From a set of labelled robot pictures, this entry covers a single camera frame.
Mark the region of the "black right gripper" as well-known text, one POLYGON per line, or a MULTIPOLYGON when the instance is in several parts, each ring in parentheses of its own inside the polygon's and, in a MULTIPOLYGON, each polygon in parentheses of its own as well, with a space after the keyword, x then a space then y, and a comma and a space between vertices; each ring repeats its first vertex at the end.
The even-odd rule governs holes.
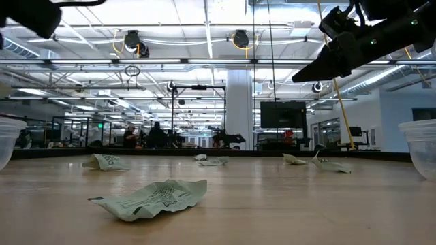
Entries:
POLYGON ((312 82, 348 76, 351 70, 385 55, 387 33, 372 30, 356 37, 349 31, 330 31, 329 47, 324 45, 318 57, 292 76, 292 81, 312 82))

